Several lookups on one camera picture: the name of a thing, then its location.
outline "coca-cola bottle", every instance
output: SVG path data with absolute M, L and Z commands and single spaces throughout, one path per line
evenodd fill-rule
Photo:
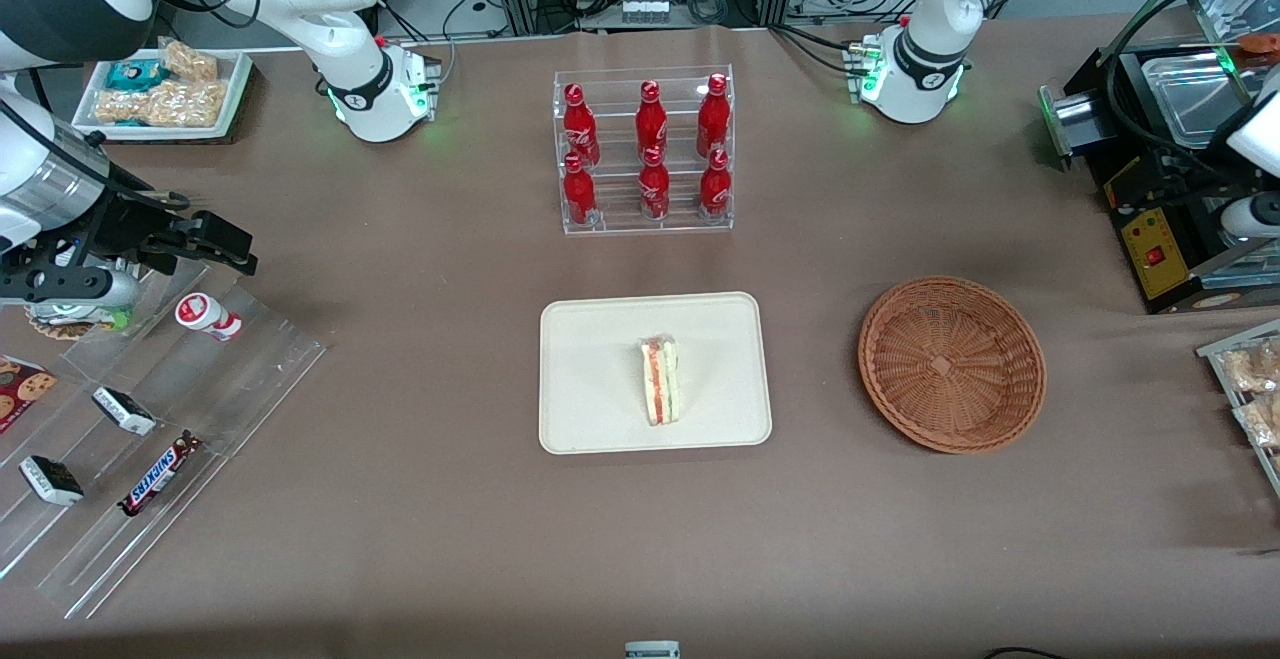
M 713 148 L 699 191 L 698 212 L 708 221 L 723 221 L 728 212 L 730 189 L 733 178 L 728 175 L 728 154 Z
M 581 84 L 564 86 L 564 136 L 571 152 L 581 154 L 590 166 L 600 163 L 600 138 L 595 134 L 595 115 L 586 106 Z
M 723 148 L 726 136 L 728 136 L 728 116 L 732 109 L 728 106 L 728 97 L 724 90 L 728 88 L 728 77 L 713 74 L 707 81 L 707 97 L 703 106 L 698 109 L 698 154 L 705 157 L 713 148 Z
M 662 166 L 663 157 L 662 147 L 645 148 L 640 170 L 640 212 L 655 221 L 671 209 L 671 175 Z
M 595 182 L 582 168 L 582 157 L 577 154 L 564 157 L 564 200 L 568 202 L 568 218 L 576 225 L 590 226 L 600 220 L 600 209 L 595 207 Z
M 636 154 L 659 147 L 667 150 L 667 109 L 658 99 L 658 82 L 645 79 L 640 84 L 640 111 L 636 113 Z

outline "machine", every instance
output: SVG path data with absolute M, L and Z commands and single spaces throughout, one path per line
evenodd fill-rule
M 184 0 L 179 8 L 209 12 Z M 393 139 L 428 116 L 428 70 L 380 49 L 352 10 L 375 0 L 225 0 L 306 50 L 339 118 L 362 139 Z M 157 193 L 99 147 L 23 99 L 13 72 L 114 61 L 147 40 L 155 0 L 0 0 L 0 303 L 116 307 L 142 271 L 179 257 L 252 275 L 252 235 L 187 198 Z
M 868 35 L 859 47 L 859 99 L 901 123 L 923 123 L 955 97 L 964 58 L 986 18 L 983 0 L 915 0 L 906 26 Z
M 1203 41 L 1144 41 L 1149 0 L 1065 84 L 1053 145 L 1083 157 L 1148 312 L 1280 305 L 1280 0 L 1188 0 Z

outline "wicker basket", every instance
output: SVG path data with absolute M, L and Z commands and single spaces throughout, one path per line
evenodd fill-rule
M 1005 448 L 1044 403 L 1044 354 L 1030 326 L 995 290 L 951 276 L 878 298 L 863 321 L 858 367 L 884 418 L 951 454 Z

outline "acrylic display rack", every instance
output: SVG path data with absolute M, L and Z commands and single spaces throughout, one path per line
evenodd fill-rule
M 143 280 L 127 331 L 92 330 L 49 367 L 58 384 L 0 435 L 0 577 L 31 576 L 64 617 L 91 617 L 311 369 L 324 345 L 204 264 Z M 228 343 L 173 321 L 188 290 L 244 321 Z M 142 314 L 142 308 L 151 308 Z M 160 424 L 146 436 L 93 404 L 97 386 L 132 395 Z M 116 503 L 192 431 L 205 440 L 137 517 Z M 73 507 L 36 496 L 18 463 L 63 462 L 84 490 Z
M 699 188 L 707 159 L 698 154 L 698 109 L 707 95 L 707 79 L 719 72 L 728 77 L 726 97 L 735 109 L 730 116 L 726 150 L 730 171 L 735 175 L 733 68 L 667 67 L 640 70 L 558 70 L 552 88 L 552 122 L 556 136 L 557 182 L 561 198 L 561 223 L 567 235 L 644 234 L 644 232 L 727 232 L 733 226 L 733 198 L 721 221 L 705 221 L 698 212 Z M 640 109 L 640 82 L 657 81 L 662 90 L 662 106 L 667 111 L 667 171 L 671 173 L 671 211 L 664 220 L 654 221 L 640 214 L 640 157 L 636 147 L 635 116 Z M 595 115 L 600 138 L 600 163 L 589 168 L 595 182 L 595 202 L 600 220 L 593 226 L 580 226 L 570 220 L 564 200 L 564 86 L 581 84 L 586 106 Z
M 1249 401 L 1253 401 L 1253 395 L 1248 393 L 1239 392 L 1235 386 L 1231 386 L 1222 369 L 1222 362 L 1217 354 L 1226 352 L 1229 349 L 1247 349 L 1249 345 L 1257 345 L 1263 339 L 1275 339 L 1280 337 L 1280 320 L 1266 322 L 1262 326 L 1252 328 L 1248 331 L 1240 331 L 1234 337 L 1226 337 L 1224 340 L 1216 340 L 1213 344 L 1202 345 L 1196 351 L 1197 354 L 1208 360 L 1213 372 L 1217 376 L 1219 384 L 1222 385 L 1222 392 L 1226 393 L 1226 399 L 1231 403 L 1231 409 L 1239 409 Z M 1235 416 L 1236 422 L 1243 427 L 1245 436 L 1249 438 L 1249 445 L 1253 448 L 1253 453 L 1257 454 L 1258 462 L 1262 464 L 1262 472 L 1267 475 L 1267 480 L 1271 481 L 1271 489 L 1275 490 L 1276 495 L 1280 496 L 1280 453 L 1275 449 L 1266 449 L 1258 447 L 1253 433 L 1249 427 L 1240 421 L 1238 412 L 1231 412 Z

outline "yellow label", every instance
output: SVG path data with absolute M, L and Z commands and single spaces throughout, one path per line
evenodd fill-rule
M 1155 299 L 1189 279 L 1187 262 L 1169 230 L 1164 209 L 1140 212 L 1126 223 L 1124 244 L 1129 261 L 1138 270 L 1138 282 L 1147 299 Z
M 1123 170 L 1116 171 L 1115 175 L 1111 175 L 1111 179 L 1107 179 L 1106 184 L 1102 184 L 1102 193 L 1106 195 L 1107 203 L 1111 203 L 1111 209 L 1116 207 L 1116 193 L 1115 189 L 1111 188 L 1111 182 L 1115 182 L 1116 179 L 1120 179 L 1120 177 L 1124 177 L 1125 173 L 1129 173 L 1134 166 L 1138 166 L 1139 163 L 1142 163 L 1142 157 L 1134 157 L 1132 163 L 1125 164 Z

